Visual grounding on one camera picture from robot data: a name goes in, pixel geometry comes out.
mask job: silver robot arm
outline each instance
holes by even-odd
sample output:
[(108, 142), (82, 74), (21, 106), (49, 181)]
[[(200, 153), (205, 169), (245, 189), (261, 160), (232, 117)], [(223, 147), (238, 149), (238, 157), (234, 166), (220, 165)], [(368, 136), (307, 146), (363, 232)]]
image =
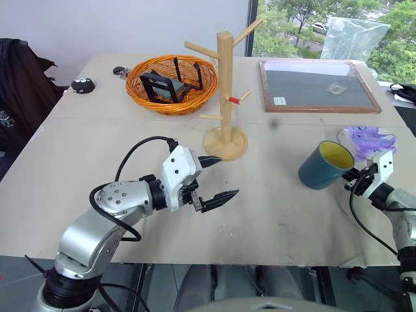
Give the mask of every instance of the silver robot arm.
[(345, 188), (352, 190), (363, 177), (355, 195), (367, 197), (390, 219), (404, 291), (401, 311), (416, 312), (416, 196), (388, 185), (386, 181), (392, 173), (393, 154), (387, 151), (377, 154), (362, 171), (353, 168), (343, 178), (349, 181)]
[[(193, 203), (197, 211), (206, 212), (234, 197), (238, 190), (217, 194), (208, 201), (196, 195), (196, 178), (202, 168), (218, 161), (218, 157), (198, 158), (190, 149), (176, 146), (163, 162), (160, 180), (147, 175), (139, 181), (117, 181), (96, 188), (90, 196), (95, 209), (87, 210), (64, 232), (54, 267), (45, 272), (46, 281), (32, 311), (88, 311), (128, 227), (154, 210), (167, 207), (176, 211)], [(139, 241), (140, 235), (135, 235), (138, 239), (127, 240)]]

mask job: black cable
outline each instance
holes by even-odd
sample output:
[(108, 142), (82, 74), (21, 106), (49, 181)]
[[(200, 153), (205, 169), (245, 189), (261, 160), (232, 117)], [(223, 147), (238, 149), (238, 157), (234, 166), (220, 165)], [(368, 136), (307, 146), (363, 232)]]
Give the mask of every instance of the black cable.
[(140, 236), (139, 232), (136, 231), (135, 229), (133, 229), (130, 225), (128, 225), (127, 223), (118, 220), (116, 217), (112, 216), (111, 214), (109, 214), (108, 212), (104, 211), (103, 209), (101, 209), (99, 207), (99, 205), (96, 203), (96, 199), (95, 199), (95, 195), (96, 192), (98, 192), (99, 190), (101, 190), (103, 187), (107, 186), (108, 184), (111, 183), (107, 183), (107, 184), (103, 184), (100, 185), (98, 187), (96, 187), (94, 190), (91, 191), (90, 193), (90, 205), (92, 206), (92, 208), (97, 211), (101, 216), (103, 216), (104, 218), (109, 219), (110, 221), (113, 221), (115, 224), (117, 224), (118, 226), (121, 226), (122, 228), (124, 228), (126, 231), (132, 233), (135, 237), (123, 237), (122, 241), (125, 242), (140, 242), (142, 240), (142, 237)]
[(117, 173), (116, 173), (116, 177), (115, 177), (115, 182), (117, 182), (120, 178), (120, 174), (123, 170), (124, 165), (126, 164), (126, 162), (129, 160), (131, 154), (133, 154), (133, 152), (140, 147), (141, 145), (149, 142), (149, 141), (153, 141), (153, 140), (165, 140), (167, 141), (167, 143), (169, 144), (169, 150), (170, 152), (173, 152), (173, 150), (175, 149), (175, 147), (177, 146), (177, 142), (173, 139), (173, 138), (168, 138), (166, 136), (151, 136), (149, 138), (145, 138), (144, 140), (141, 140), (139, 143), (137, 143), (136, 145), (134, 145), (129, 152), (127, 153), (127, 155), (124, 157), (122, 163), (119, 165), (118, 169), (117, 169)]
[(399, 212), (399, 211), (416, 211), (416, 208), (397, 208), (397, 209), (392, 209), (392, 208), (385, 208), (382, 209), (382, 211), (392, 211), (392, 212)]
[(39, 264), (37, 264), (36, 262), (34, 262), (31, 258), (29, 258), (28, 255), (25, 255), (25, 258), (27, 260), (29, 260), (29, 262), (31, 263), (32, 266), (34, 266), (39, 272), (41, 272), (42, 274), (45, 274), (45, 269), (42, 268)]
[(101, 284), (102, 287), (114, 287), (114, 288), (119, 288), (119, 289), (123, 289), (124, 291), (128, 291), (129, 293), (131, 293), (133, 296), (135, 296), (138, 301), (140, 301), (144, 307), (144, 309), (147, 312), (150, 312), (149, 307), (146, 305), (145, 301), (142, 299), (142, 297), (135, 292), (134, 290), (130, 289), (129, 287), (123, 286), (123, 285), (118, 285), (118, 284), (111, 284), (111, 283), (102, 283)]
[(102, 297), (104, 298), (104, 300), (106, 301), (106, 303), (109, 304), (110, 308), (113, 309), (115, 312), (123, 312), (114, 301), (112, 301), (111, 297), (109, 296), (109, 294), (107, 294), (107, 292), (105, 291), (103, 284), (99, 284), (98, 285), (98, 291), (99, 293), (102, 295)]
[[(173, 138), (168, 138), (166, 136), (151, 136), (149, 138), (145, 138), (144, 140), (141, 140), (139, 143), (135, 144), (127, 153), (127, 155), (124, 157), (122, 163), (119, 165), (118, 169), (117, 169), (117, 173), (116, 173), (116, 177), (114, 179), (115, 182), (117, 182), (120, 178), (120, 174), (123, 170), (124, 165), (126, 164), (126, 162), (129, 160), (131, 154), (133, 154), (133, 152), (140, 147), (141, 145), (153, 141), (153, 140), (164, 140), (168, 143), (169, 145), (169, 151), (173, 152), (173, 150), (176, 148), (176, 146), (178, 146), (177, 141), (175, 141), (175, 139)], [(118, 220), (117, 218), (115, 218), (114, 216), (112, 216), (111, 214), (109, 214), (108, 212), (104, 211), (103, 209), (101, 209), (99, 207), (99, 205), (96, 203), (96, 199), (95, 199), (95, 195), (96, 193), (101, 190), (103, 187), (107, 186), (110, 183), (107, 184), (103, 184), (100, 185), (98, 187), (96, 187), (94, 190), (91, 191), (90, 193), (90, 205), (92, 206), (92, 208), (97, 211), (101, 216), (103, 216), (104, 218), (113, 221), (115, 224), (117, 224), (118, 226), (124, 228), (126, 231), (132, 233), (135, 237), (124, 237), (122, 238), (122, 241), (124, 242), (140, 242), (142, 240), (142, 237), (140, 235), (140, 233), (138, 231), (136, 231), (135, 229), (133, 229), (131, 226), (129, 226), (127, 223)]]
[(171, 264), (171, 267), (172, 267), (172, 274), (174, 275), (174, 281), (175, 281), (175, 287), (176, 287), (176, 294), (178, 294), (178, 290), (177, 290), (177, 283), (176, 283), (176, 277), (175, 277), (175, 271), (174, 271), (174, 265), (173, 264)]
[(354, 194), (356, 193), (356, 190), (358, 188), (358, 185), (363, 181), (364, 177), (365, 177), (365, 174), (361, 174), (360, 177), (357, 179), (356, 184), (354, 184), (354, 186), (352, 187), (352, 190), (351, 190), (351, 194), (350, 194), (350, 210), (351, 210), (352, 216), (354, 217), (354, 219), (356, 219), (356, 221), (359, 224), (359, 226), (361, 226), (361, 228), (365, 232), (367, 232), (368, 235), (370, 235), (372, 238), (374, 238), (376, 241), (378, 241), (381, 245), (383, 245), (388, 250), (390, 250), (394, 255), (397, 255), (396, 250), (392, 249), (392, 247), (390, 247), (386, 242), (384, 242), (381, 239), (379, 239), (375, 234), (373, 234), (369, 229), (367, 229), (365, 227), (365, 225), (358, 218), (358, 216), (356, 214), (356, 211), (354, 210)]

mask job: table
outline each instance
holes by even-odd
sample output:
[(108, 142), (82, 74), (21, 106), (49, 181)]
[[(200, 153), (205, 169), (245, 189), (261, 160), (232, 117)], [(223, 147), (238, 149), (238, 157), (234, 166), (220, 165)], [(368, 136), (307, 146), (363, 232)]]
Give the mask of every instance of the table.
[[(205, 155), (204, 134), (218, 122), (199, 114), (218, 114), (218, 96), (198, 112), (165, 117), (137, 105), (117, 65), (132, 68), (156, 55), (99, 55), (80, 74), (96, 83), (91, 94), (67, 92), (27, 144), (0, 183), (0, 253), (54, 258), (64, 230), (88, 209), (88, 194), (112, 181), (130, 147), (151, 135), (174, 136)], [(234, 61), (234, 96), (253, 94), (235, 110), (233, 121), (248, 137), (241, 159), (206, 168), (198, 178), (199, 195), (209, 199), (224, 190), (240, 192), (225, 206), (195, 213), (192, 206), (163, 210), (135, 228), (140, 243), (120, 245), (113, 261), (124, 263), (197, 263), (257, 265), (397, 265), (395, 257), (370, 238), (348, 210), (343, 181), (315, 191), (303, 186), (297, 170), (322, 140), (336, 140), (344, 125), (379, 125), (398, 137), (395, 172), (389, 183), (416, 193), (410, 166), (416, 140), (366, 68), (380, 114), (265, 113), (261, 108), (257, 58)], [(160, 175), (166, 144), (138, 150), (122, 179)], [(394, 246), (386, 216), (368, 200), (356, 198), (363, 222)]]

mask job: white sticker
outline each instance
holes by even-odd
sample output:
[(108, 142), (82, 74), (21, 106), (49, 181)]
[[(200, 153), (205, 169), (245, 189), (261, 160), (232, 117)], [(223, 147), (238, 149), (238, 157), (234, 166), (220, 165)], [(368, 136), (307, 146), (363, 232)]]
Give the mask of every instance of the white sticker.
[(286, 100), (283, 96), (275, 96), (273, 97), (274, 104), (277, 105), (286, 105)]

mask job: mug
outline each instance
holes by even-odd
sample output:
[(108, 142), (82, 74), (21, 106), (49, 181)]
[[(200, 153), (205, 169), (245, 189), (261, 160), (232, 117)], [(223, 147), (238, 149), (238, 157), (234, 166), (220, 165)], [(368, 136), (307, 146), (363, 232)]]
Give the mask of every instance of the mug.
[(344, 146), (323, 141), (299, 168), (299, 178), (307, 187), (322, 190), (353, 167), (354, 158)]

